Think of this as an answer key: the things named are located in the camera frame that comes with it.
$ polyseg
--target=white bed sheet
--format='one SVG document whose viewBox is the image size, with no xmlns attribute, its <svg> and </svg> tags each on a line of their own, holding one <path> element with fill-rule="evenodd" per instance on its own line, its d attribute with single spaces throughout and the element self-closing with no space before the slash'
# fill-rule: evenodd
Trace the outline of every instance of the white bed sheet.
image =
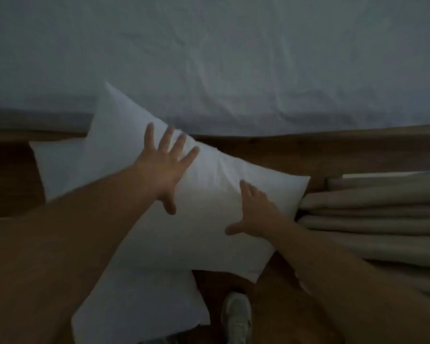
<svg viewBox="0 0 430 344">
<path fill-rule="evenodd" d="M 87 131 L 104 79 L 192 134 L 430 124 L 430 0 L 0 0 L 0 127 Z"/>
</svg>

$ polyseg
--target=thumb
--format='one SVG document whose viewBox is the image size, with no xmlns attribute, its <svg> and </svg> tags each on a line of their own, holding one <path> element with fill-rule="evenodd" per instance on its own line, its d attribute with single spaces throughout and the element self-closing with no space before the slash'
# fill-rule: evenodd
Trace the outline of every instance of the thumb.
<svg viewBox="0 0 430 344">
<path fill-rule="evenodd" d="M 243 221 L 241 221 L 241 222 L 230 224 L 228 227 L 226 227 L 225 234 L 235 235 L 235 234 L 242 233 L 243 231 L 244 231 L 244 223 Z"/>
<path fill-rule="evenodd" d="M 177 213 L 177 207 L 175 206 L 174 196 L 168 195 L 162 199 L 162 204 L 164 206 L 164 210 L 170 215 L 175 215 Z"/>
</svg>

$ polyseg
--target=wooden surface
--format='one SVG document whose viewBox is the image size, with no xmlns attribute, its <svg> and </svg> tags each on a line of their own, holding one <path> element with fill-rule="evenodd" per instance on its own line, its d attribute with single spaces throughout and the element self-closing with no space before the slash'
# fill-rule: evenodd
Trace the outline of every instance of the wooden surface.
<svg viewBox="0 0 430 344">
<path fill-rule="evenodd" d="M 311 175 L 311 188 L 344 173 L 430 169 L 430 133 L 346 132 L 278 138 L 199 138 L 252 163 L 298 175 Z M 30 148 L 0 140 L 0 217 L 18 215 L 44 202 Z M 257 284 L 225 273 L 195 272 L 212 325 L 180 335 L 183 343 L 223 343 L 220 310 L 233 289 L 247 293 L 253 307 L 253 343 L 342 343 L 321 307 L 303 290 L 292 269 L 275 254 Z M 58 343 L 71 341 L 69 324 Z"/>
</svg>

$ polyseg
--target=sneaker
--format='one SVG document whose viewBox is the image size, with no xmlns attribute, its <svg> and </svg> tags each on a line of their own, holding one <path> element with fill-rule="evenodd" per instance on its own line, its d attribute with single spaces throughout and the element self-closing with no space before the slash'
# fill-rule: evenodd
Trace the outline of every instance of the sneaker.
<svg viewBox="0 0 430 344">
<path fill-rule="evenodd" d="M 228 344 L 249 344 L 252 334 L 252 307 L 248 297 L 231 292 L 221 311 L 221 323 Z"/>
</svg>

